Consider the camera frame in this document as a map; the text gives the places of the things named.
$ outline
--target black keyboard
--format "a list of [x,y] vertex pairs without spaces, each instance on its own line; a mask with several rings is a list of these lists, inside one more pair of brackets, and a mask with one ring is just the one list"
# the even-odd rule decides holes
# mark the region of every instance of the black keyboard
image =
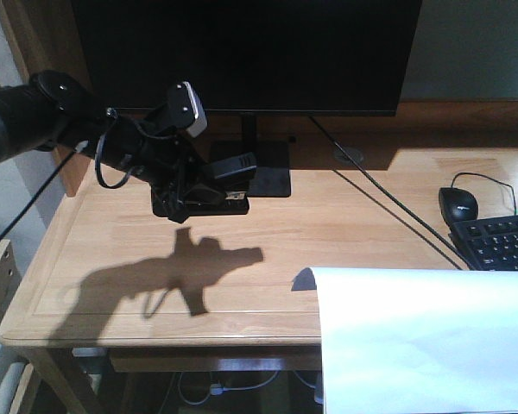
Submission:
[[473,270],[518,270],[518,216],[456,222],[449,236]]

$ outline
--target black mouse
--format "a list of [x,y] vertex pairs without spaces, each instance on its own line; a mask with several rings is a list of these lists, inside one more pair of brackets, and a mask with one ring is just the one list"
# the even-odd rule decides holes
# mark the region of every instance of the black mouse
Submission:
[[449,227],[454,222],[477,219],[477,201],[467,190],[454,187],[440,188],[439,208]]

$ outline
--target white sheet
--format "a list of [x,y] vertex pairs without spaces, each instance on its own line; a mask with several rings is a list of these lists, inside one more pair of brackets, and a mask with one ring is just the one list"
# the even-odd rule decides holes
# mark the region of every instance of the white sheet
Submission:
[[518,273],[312,270],[326,412],[518,411]]

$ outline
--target robotic arm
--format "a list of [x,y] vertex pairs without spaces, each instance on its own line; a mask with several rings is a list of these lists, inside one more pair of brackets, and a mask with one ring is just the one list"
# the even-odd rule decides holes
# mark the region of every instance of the robotic arm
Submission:
[[[190,140],[207,125],[198,96],[182,82],[144,119],[106,109],[75,79],[36,73],[27,85],[0,87],[0,162],[58,144],[95,160],[98,182],[119,188],[130,176],[149,183],[155,215],[183,223],[190,216],[246,214],[246,191],[255,176],[252,153],[206,163]],[[105,183],[101,164],[125,172]]]

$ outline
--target computer monitor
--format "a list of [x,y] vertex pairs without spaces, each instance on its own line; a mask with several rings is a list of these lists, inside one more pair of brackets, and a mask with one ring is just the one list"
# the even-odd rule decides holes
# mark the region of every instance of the computer monitor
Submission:
[[255,151],[251,195],[286,196],[287,149],[256,141],[256,116],[394,115],[421,0],[72,5],[94,93],[109,106],[147,110],[189,81],[207,113],[243,118],[243,145],[219,144],[212,157]]

